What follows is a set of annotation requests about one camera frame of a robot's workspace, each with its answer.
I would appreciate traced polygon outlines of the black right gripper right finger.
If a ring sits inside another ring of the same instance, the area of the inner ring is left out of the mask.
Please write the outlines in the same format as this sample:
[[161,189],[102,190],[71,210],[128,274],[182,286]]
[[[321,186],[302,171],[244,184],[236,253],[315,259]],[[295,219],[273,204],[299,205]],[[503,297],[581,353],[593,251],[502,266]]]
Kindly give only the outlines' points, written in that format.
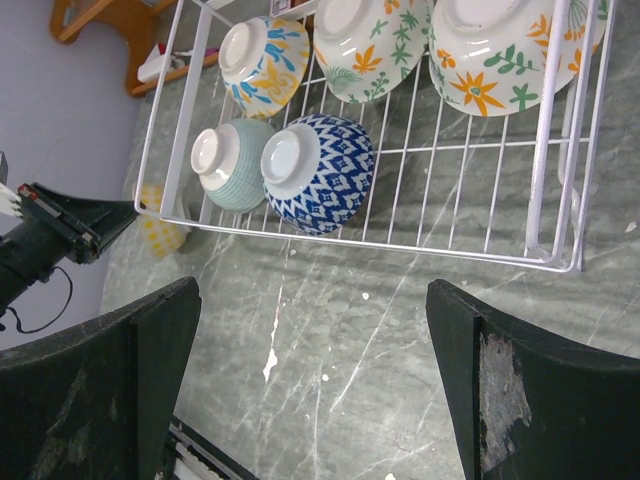
[[466,478],[638,478],[638,359],[442,279],[429,284],[425,309]]

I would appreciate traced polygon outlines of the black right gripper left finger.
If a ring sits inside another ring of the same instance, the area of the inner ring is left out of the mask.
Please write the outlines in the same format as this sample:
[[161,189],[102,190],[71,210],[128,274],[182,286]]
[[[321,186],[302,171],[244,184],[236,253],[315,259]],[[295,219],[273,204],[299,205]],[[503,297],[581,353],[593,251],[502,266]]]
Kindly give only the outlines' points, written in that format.
[[201,305],[187,276],[2,351],[2,478],[154,478]]

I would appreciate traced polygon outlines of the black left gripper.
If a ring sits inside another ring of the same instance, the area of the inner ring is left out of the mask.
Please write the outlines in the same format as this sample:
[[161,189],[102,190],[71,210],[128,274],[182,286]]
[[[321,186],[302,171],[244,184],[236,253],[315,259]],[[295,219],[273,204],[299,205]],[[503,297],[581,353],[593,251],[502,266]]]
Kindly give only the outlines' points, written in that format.
[[1,239],[1,309],[64,257],[95,262],[138,217],[132,201],[73,197],[39,183],[18,188],[22,223]]

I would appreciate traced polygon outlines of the blue yellow patterned bowl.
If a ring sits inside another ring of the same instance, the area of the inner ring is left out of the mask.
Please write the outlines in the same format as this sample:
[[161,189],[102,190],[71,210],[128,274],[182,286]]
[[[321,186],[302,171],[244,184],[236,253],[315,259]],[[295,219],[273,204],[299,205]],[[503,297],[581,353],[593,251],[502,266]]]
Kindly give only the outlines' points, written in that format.
[[[163,193],[162,185],[145,183],[140,189],[141,203],[146,210],[158,213]],[[140,214],[136,226],[144,245],[156,259],[163,259],[179,250],[191,232],[189,226],[166,222],[148,214]]]

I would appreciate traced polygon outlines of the plain light teal bowl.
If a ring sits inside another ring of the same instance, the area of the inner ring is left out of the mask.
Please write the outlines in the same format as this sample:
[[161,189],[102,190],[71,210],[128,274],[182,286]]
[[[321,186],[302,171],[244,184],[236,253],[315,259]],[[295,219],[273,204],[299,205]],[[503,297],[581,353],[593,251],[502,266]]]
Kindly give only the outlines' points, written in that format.
[[251,118],[233,119],[199,133],[190,164],[216,206],[246,214],[265,200],[261,155],[275,133],[268,123]]

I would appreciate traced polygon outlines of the red patterned bowl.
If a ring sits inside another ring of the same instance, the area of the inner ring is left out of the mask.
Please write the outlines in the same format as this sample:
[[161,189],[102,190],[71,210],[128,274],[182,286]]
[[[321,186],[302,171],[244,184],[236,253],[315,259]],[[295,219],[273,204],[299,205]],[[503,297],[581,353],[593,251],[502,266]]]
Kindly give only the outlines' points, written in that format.
[[275,133],[260,158],[271,209],[309,236],[332,233],[358,212],[374,167],[364,127],[321,113],[298,118]]

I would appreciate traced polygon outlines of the orange floral bowl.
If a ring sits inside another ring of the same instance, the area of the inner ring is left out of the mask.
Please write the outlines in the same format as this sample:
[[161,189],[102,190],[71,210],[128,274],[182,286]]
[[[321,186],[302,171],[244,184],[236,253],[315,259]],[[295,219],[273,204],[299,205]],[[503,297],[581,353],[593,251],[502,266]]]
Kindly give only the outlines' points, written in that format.
[[429,38],[431,81],[446,104],[473,116],[541,103],[554,1],[438,1]]
[[428,46],[431,0],[322,0],[313,46],[328,89],[361,104],[388,94],[420,63]]
[[222,41],[218,64],[243,115],[265,119],[282,110],[302,82],[310,50],[297,21],[258,16],[235,24]]

